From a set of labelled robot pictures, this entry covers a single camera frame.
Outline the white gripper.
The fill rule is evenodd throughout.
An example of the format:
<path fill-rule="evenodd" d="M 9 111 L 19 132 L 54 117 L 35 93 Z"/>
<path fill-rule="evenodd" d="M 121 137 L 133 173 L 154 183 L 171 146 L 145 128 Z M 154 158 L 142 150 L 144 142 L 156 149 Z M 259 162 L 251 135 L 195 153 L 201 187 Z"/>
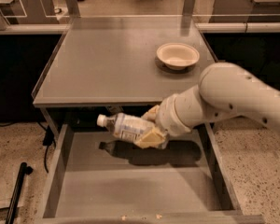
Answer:
<path fill-rule="evenodd" d="M 142 119 L 152 121 L 159 127 L 153 127 L 141 134 L 134 143 L 140 148 L 161 148 L 168 141 L 168 134 L 177 137 L 190 133 L 191 129 L 187 127 L 177 115 L 175 110 L 175 99 L 177 95 L 173 94 L 164 99 L 160 105 L 154 105 L 144 115 Z"/>

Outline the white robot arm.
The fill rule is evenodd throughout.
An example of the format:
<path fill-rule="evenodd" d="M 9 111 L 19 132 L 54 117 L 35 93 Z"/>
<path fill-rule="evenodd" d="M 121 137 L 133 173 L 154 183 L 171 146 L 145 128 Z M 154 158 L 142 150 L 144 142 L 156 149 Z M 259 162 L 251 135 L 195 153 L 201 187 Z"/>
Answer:
<path fill-rule="evenodd" d="M 238 116 L 280 134 L 280 91 L 239 65 L 214 63 L 201 72 L 197 85 L 146 112 L 143 118 L 154 126 L 134 143 L 140 148 L 164 148 L 169 138 L 189 133 L 200 124 Z"/>

